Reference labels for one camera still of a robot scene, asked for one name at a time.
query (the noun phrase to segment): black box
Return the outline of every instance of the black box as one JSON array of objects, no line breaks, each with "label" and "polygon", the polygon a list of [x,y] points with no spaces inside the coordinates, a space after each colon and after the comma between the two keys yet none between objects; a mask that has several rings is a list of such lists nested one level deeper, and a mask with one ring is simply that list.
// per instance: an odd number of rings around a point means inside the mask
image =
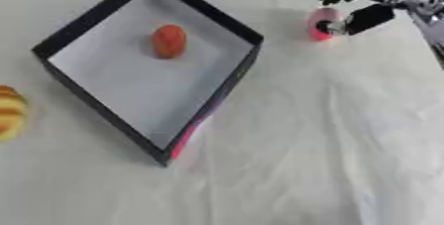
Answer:
[{"label": "black box", "polygon": [[[178,59],[149,35],[187,32]],[[64,86],[167,166],[257,58],[263,36],[203,0],[104,0],[33,48]]]}]

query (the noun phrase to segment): ball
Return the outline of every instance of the ball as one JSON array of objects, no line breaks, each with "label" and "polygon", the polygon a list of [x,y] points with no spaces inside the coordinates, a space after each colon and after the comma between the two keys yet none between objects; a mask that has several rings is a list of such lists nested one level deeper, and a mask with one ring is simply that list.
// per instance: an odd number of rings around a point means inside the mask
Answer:
[{"label": "ball", "polygon": [[186,48],[186,33],[176,25],[158,28],[152,35],[154,50],[160,58],[180,56]]}]

